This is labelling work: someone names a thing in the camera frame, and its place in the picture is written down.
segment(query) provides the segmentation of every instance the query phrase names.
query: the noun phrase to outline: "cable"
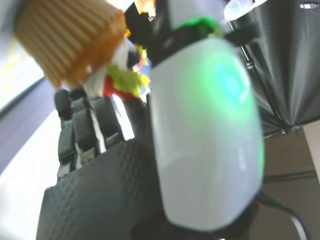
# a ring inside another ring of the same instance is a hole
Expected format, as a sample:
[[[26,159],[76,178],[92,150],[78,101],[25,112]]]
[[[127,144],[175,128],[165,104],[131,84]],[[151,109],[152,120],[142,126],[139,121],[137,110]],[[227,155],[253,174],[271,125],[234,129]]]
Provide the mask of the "cable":
[[[311,240],[310,235],[308,234],[308,231],[303,223],[303,221],[299,218],[299,216],[292,211],[290,208],[282,205],[281,203],[277,202],[276,200],[270,198],[266,194],[264,194],[262,191],[259,192],[257,195],[257,200],[268,207],[280,209],[284,211],[285,213],[290,215],[290,218],[299,234],[300,240]]]

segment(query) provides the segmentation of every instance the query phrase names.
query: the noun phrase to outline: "black fabric backdrop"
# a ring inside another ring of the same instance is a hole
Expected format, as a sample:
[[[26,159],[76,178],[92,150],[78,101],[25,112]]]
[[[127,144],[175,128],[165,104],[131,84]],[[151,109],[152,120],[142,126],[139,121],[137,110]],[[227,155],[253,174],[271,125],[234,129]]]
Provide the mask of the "black fabric backdrop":
[[[273,104],[277,121],[252,70],[265,136],[320,116],[320,8],[300,9],[302,0],[268,0],[234,23],[256,24],[259,38],[246,45]]]

